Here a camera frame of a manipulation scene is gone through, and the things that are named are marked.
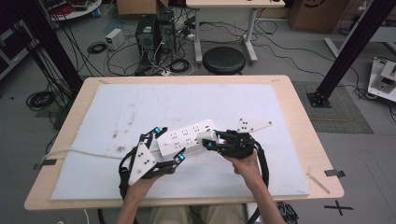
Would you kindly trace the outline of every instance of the white power strip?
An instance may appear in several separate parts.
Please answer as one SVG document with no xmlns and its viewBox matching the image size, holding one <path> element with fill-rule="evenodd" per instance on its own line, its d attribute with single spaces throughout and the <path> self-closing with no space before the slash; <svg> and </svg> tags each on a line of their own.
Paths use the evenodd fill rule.
<svg viewBox="0 0 396 224">
<path fill-rule="evenodd" d="M 214 129 L 215 124 L 213 120 L 207 119 L 172 132 L 164 133 L 157 139 L 161 154 L 167 156 L 177 153 L 183 147 L 186 148 L 186 153 L 203 147 L 198 144 L 196 139 L 197 134 Z"/>
</svg>

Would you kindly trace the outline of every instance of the round stool seat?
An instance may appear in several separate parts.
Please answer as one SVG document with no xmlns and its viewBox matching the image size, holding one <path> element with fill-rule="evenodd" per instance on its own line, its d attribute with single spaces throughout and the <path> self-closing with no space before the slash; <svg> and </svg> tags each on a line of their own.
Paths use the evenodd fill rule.
<svg viewBox="0 0 396 224">
<path fill-rule="evenodd" d="M 216 47 L 208 50 L 202 59 L 204 68 L 215 75 L 235 75 L 245 67 L 245 56 L 237 49 Z"/>
</svg>

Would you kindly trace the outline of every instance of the gray floor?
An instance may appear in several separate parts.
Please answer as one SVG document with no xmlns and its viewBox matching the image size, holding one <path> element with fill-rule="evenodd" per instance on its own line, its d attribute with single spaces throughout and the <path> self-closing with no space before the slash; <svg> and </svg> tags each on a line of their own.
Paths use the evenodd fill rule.
<svg viewBox="0 0 396 224">
<path fill-rule="evenodd" d="M 312 49 L 332 58 L 322 38 L 331 36 L 336 41 L 343 37 L 298 33 L 290 30 L 286 21 L 275 21 L 278 26 L 274 35 L 268 35 L 278 45 L 286 48 Z M 93 19 L 89 16 L 70 22 L 71 29 L 80 48 L 85 49 L 94 41 L 104 41 L 104 36 L 113 28 L 121 28 L 134 33 L 135 21 L 123 21 L 118 17 L 104 16 Z M 241 28 L 246 25 L 236 24 Z M 264 29 L 271 31 L 274 25 L 266 22 Z M 235 40 L 220 28 L 203 26 L 203 39 Z M 59 37 L 64 48 L 75 61 L 70 44 L 61 30 Z M 255 41 L 256 45 L 268 45 L 281 56 L 291 57 L 301 68 L 326 75 L 332 65 L 317 54 L 302 51 L 280 49 L 263 37 Z M 203 43 L 203 51 L 216 46 L 213 43 Z M 241 44 L 233 44 L 243 50 Z M 193 60 L 192 44 L 184 48 L 186 58 Z M 245 76 L 284 74 L 295 81 L 321 81 L 318 74 L 300 71 L 288 59 L 277 58 L 268 47 L 255 47 L 259 62 L 247 65 L 243 70 Z M 92 55 L 90 61 L 104 73 L 104 53 Z M 111 63 L 124 68 L 136 63 L 138 59 L 136 46 L 128 47 L 113 57 Z M 359 73 L 360 87 L 366 88 L 370 76 L 372 59 L 386 57 L 392 60 L 396 56 L 381 43 L 370 43 L 354 62 L 353 67 Z M 82 76 L 90 76 L 83 68 Z M 204 68 L 193 72 L 194 75 L 207 75 Z M 344 84 L 356 83 L 356 75 L 352 71 L 343 78 Z M 2 161 L 0 163 L 0 223 L 48 223 L 55 224 L 60 220 L 66 223 L 86 223 L 82 210 L 30 212 L 23 208 L 30 188 L 35 182 L 38 171 L 33 170 L 36 162 L 45 155 L 45 148 L 50 139 L 57 133 L 46 118 L 37 118 L 36 112 L 25 105 L 26 98 L 37 91 L 43 91 L 47 86 L 41 71 L 32 58 L 25 58 L 11 73 L 0 81 L 0 116 L 1 135 L 0 148 Z M 300 223 L 396 223 L 396 123 L 389 116 L 389 110 L 378 102 L 367 102 L 358 99 L 353 88 L 347 88 L 350 96 L 360 109 L 363 116 L 374 131 L 374 134 L 342 134 L 318 133 L 334 168 L 343 170 L 346 176 L 340 181 L 345 190 L 345 196 L 338 200 L 341 206 L 349 206 L 354 210 L 343 210 L 340 216 L 336 209 L 325 209 L 324 205 L 335 205 L 334 200 L 317 200 L 310 202 L 290 202 L 298 213 Z M 105 209 L 104 217 L 107 223 L 115 223 L 119 209 Z M 90 223 L 99 223 L 95 210 L 88 211 Z M 145 223 L 149 215 L 148 209 L 142 209 L 138 217 Z"/>
</svg>

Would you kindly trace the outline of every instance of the desk leg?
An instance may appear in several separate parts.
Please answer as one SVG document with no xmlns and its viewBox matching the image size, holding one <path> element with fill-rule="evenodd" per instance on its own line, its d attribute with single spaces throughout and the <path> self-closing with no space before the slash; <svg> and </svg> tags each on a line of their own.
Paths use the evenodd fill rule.
<svg viewBox="0 0 396 224">
<path fill-rule="evenodd" d="M 256 15 L 257 15 L 257 8 L 251 9 L 247 33 L 244 35 L 244 43 L 245 46 L 247 47 L 247 53 L 250 63 L 255 63 L 258 61 L 256 52 L 254 52 L 253 45 L 250 42 L 251 33 L 253 33 L 254 21 L 256 19 Z"/>
<path fill-rule="evenodd" d="M 202 63 L 202 51 L 201 41 L 199 36 L 199 8 L 195 9 L 195 36 L 194 36 L 194 48 L 195 48 L 195 61 L 198 65 Z"/>
</svg>

